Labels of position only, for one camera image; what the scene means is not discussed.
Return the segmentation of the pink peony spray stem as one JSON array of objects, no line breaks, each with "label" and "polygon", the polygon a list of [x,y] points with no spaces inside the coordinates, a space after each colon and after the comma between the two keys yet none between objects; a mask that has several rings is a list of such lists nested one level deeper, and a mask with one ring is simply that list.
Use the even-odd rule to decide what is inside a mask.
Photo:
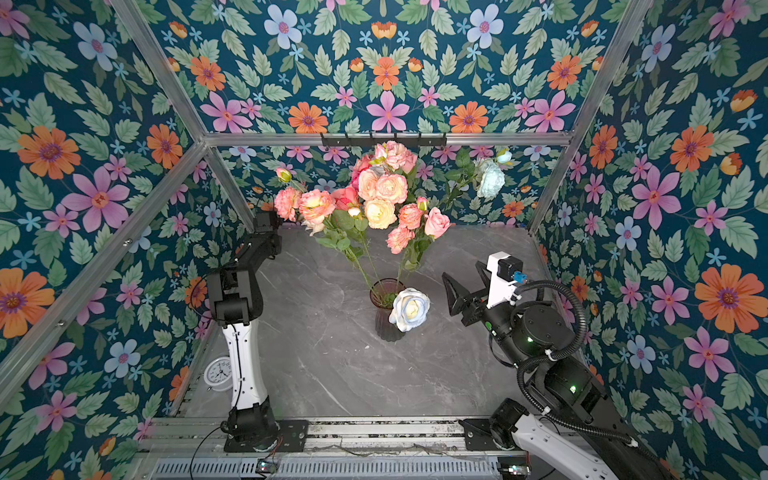
[{"label": "pink peony spray stem", "polygon": [[356,224],[347,211],[335,208],[332,192],[310,190],[287,168],[279,167],[276,177],[282,185],[273,202],[277,215],[285,222],[303,227],[321,246],[342,254],[371,289],[375,279],[364,266],[365,260],[372,261],[367,223]]}]

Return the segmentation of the large white rose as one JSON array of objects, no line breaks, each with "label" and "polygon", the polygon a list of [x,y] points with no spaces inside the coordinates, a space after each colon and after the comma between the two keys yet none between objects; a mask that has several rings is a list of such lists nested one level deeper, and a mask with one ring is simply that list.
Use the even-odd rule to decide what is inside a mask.
[{"label": "large white rose", "polygon": [[403,333],[421,326],[427,319],[431,307],[430,298],[414,288],[406,288],[396,296],[389,323]]}]

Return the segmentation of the purple ribbed glass vase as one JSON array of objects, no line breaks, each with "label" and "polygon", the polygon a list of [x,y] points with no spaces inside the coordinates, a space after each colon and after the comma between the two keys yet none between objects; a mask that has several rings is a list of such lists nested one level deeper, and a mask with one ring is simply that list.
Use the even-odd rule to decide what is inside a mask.
[{"label": "purple ribbed glass vase", "polygon": [[370,289],[369,298],[376,308],[375,331],[383,341],[397,342],[405,336],[404,332],[389,321],[394,301],[404,289],[405,286],[394,278],[378,280]]}]

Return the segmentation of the small pink rose stem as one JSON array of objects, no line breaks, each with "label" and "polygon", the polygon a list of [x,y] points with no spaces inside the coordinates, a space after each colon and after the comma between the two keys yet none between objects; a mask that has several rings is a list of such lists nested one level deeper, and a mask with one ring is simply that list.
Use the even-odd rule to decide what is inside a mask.
[{"label": "small pink rose stem", "polygon": [[413,264],[418,269],[429,247],[452,226],[450,218],[437,207],[433,207],[425,217],[424,228],[414,240]]}]

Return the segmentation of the cream pink large rose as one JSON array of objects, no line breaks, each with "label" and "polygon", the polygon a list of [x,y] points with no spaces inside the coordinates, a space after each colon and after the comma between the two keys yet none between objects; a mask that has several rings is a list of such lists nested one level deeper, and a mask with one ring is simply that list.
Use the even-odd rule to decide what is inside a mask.
[{"label": "cream pink large rose", "polygon": [[374,200],[378,197],[377,184],[380,175],[373,169],[367,169],[358,177],[358,195],[364,201]]}]

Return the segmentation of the coral pink rose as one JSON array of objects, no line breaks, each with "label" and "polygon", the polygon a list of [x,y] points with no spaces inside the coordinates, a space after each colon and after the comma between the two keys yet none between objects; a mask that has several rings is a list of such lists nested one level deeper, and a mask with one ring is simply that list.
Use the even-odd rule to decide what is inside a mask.
[{"label": "coral pink rose", "polygon": [[358,180],[359,176],[363,171],[368,170],[371,167],[371,161],[372,161],[372,157],[370,154],[365,154],[357,160],[357,162],[355,163],[351,171],[352,183]]}]

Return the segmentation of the cream peony bunch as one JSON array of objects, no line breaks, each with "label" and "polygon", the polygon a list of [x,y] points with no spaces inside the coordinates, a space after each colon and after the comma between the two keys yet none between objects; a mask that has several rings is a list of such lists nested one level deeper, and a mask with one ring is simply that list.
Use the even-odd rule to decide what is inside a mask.
[{"label": "cream peony bunch", "polygon": [[362,207],[350,207],[348,215],[361,225],[363,221],[375,230],[385,230],[396,222],[395,205],[388,200],[374,199],[365,201]]}]

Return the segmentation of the white flower spray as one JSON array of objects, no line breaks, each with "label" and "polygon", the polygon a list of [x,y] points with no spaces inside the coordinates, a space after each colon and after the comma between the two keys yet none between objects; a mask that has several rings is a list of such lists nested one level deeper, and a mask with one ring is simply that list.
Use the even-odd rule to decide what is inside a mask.
[{"label": "white flower spray", "polygon": [[472,157],[470,151],[462,148],[457,153],[455,168],[445,174],[447,192],[438,207],[444,211],[453,208],[455,202],[466,190],[473,189],[481,200],[493,200],[506,182],[503,167],[513,160],[509,148],[491,150],[489,155]]}]

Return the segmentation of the large pink peony bunch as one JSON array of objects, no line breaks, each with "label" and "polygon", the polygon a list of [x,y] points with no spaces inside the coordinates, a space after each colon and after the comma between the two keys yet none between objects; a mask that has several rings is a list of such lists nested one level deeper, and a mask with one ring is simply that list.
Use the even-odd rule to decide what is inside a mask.
[{"label": "large pink peony bunch", "polygon": [[375,197],[403,204],[415,180],[417,161],[416,153],[402,143],[387,141],[376,145],[371,162]]}]

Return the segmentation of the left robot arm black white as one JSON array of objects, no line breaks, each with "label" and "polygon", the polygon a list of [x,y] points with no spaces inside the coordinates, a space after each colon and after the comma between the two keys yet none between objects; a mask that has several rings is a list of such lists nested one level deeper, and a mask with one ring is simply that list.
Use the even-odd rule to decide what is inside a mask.
[{"label": "left robot arm black white", "polygon": [[281,252],[282,238],[274,211],[257,213],[253,225],[255,231],[241,240],[233,259],[206,282],[212,320],[224,335],[232,374],[231,406],[222,431],[232,447],[267,451],[278,441],[279,426],[260,367],[257,333],[264,299],[257,272]]}]

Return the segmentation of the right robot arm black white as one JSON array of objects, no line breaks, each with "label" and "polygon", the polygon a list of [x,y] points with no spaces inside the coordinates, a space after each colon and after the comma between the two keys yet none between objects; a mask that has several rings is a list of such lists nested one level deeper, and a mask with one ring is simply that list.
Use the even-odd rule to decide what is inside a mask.
[{"label": "right robot arm black white", "polygon": [[476,268],[483,287],[474,292],[443,274],[449,313],[485,327],[526,400],[507,398],[494,411],[492,442],[537,456],[568,479],[672,478],[579,359],[588,322],[576,295],[555,281],[525,280],[521,260],[504,252]]}]

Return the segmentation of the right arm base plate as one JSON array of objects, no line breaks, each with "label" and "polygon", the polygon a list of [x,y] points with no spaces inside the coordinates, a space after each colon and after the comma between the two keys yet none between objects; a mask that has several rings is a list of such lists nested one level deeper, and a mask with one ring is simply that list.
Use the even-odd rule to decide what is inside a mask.
[{"label": "right arm base plate", "polygon": [[468,451],[529,451],[552,437],[521,403],[506,398],[490,417],[458,421]]}]

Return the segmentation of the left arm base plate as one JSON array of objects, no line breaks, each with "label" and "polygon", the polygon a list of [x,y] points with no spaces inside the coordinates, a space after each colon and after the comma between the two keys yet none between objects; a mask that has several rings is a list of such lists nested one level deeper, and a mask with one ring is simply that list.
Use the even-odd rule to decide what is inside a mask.
[{"label": "left arm base plate", "polygon": [[221,423],[227,435],[224,451],[227,453],[297,453],[304,450],[309,430],[307,420],[279,420],[266,428],[246,433],[228,421]]}]

